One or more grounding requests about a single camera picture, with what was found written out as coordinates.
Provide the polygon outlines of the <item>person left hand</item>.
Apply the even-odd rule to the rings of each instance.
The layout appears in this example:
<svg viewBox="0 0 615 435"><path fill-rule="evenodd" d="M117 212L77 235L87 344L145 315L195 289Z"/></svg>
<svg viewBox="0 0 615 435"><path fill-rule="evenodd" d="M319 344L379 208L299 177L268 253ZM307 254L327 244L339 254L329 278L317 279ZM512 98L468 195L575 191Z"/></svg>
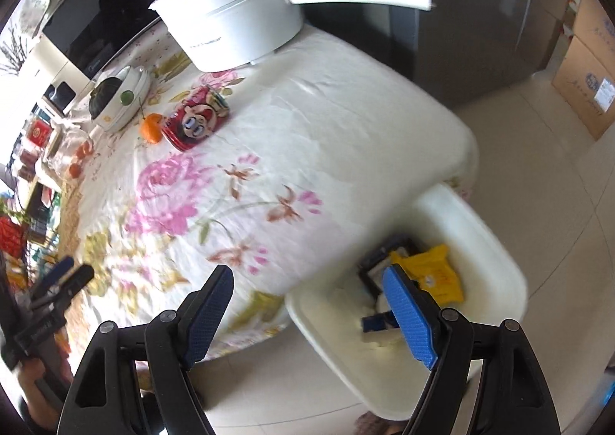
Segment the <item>person left hand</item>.
<svg viewBox="0 0 615 435"><path fill-rule="evenodd" d="M38 388L38 380L43 379L46 369L40 359L27 359L20 365L17 377L25 395L28 415L34 424L46 431L55 433L60 412L55 409Z"/></svg>

